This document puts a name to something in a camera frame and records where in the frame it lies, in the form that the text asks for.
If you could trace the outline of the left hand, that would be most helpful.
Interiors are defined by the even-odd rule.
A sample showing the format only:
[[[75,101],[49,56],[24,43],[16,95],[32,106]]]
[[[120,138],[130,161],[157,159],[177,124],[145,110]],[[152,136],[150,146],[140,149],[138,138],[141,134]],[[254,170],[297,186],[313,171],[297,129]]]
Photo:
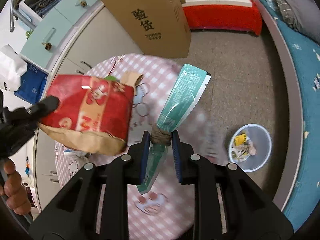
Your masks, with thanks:
[[[7,159],[3,166],[8,179],[1,186],[1,196],[7,196],[7,206],[18,215],[26,215],[31,211],[27,192],[22,186],[21,175],[16,171],[14,162]]]

